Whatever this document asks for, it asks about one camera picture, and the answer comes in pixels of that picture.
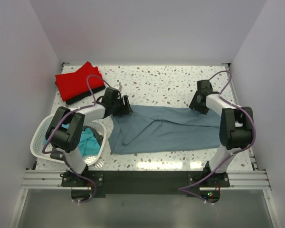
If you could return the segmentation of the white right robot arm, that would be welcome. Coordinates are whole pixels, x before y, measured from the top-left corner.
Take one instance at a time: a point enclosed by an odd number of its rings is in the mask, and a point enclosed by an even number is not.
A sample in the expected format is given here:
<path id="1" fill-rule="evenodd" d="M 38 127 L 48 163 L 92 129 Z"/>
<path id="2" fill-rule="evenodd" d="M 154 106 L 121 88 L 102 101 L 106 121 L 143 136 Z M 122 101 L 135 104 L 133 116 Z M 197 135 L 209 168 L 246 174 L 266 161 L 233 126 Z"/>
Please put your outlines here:
<path id="1" fill-rule="evenodd" d="M 189 108 L 200 114 L 208 114 L 212 110 L 220 116 L 220 145 L 214 157 L 206 164 L 209 171 L 202 175 L 203 183 L 212 187 L 219 181 L 218 173 L 227 171 L 233 157 L 254 143 L 256 129 L 253 110 L 225 100 L 219 92 L 213 90 L 209 80 L 197 82 L 197 91 Z"/>

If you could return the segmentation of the grey-blue t-shirt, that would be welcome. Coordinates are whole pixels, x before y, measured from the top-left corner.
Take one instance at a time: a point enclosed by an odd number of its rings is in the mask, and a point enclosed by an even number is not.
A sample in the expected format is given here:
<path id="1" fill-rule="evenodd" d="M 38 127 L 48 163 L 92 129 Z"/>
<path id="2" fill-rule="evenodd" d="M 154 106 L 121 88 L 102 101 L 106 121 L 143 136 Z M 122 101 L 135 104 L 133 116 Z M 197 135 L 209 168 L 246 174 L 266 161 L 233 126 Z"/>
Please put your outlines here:
<path id="1" fill-rule="evenodd" d="M 113 117 L 108 139 L 113 154 L 192 151 L 218 148 L 220 116 L 189 108 L 133 105 L 133 112 Z"/>

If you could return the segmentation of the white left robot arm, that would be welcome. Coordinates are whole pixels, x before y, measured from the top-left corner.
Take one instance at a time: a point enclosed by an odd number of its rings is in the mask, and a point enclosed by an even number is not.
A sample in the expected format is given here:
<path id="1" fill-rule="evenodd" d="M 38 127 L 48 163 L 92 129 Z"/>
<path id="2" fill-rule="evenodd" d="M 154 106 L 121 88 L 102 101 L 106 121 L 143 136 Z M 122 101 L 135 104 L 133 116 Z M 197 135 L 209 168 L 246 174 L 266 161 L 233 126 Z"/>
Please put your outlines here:
<path id="1" fill-rule="evenodd" d="M 128 96 L 122 95 L 113 87 L 106 88 L 100 102 L 94 100 L 92 104 L 74 110 L 59 107 L 46 131 L 46 143 L 42 153 L 58 155 L 73 173 L 72 181 L 77 186 L 85 186 L 89 175 L 84 172 L 87 165 L 78 148 L 85 118 L 93 121 L 132 112 Z"/>

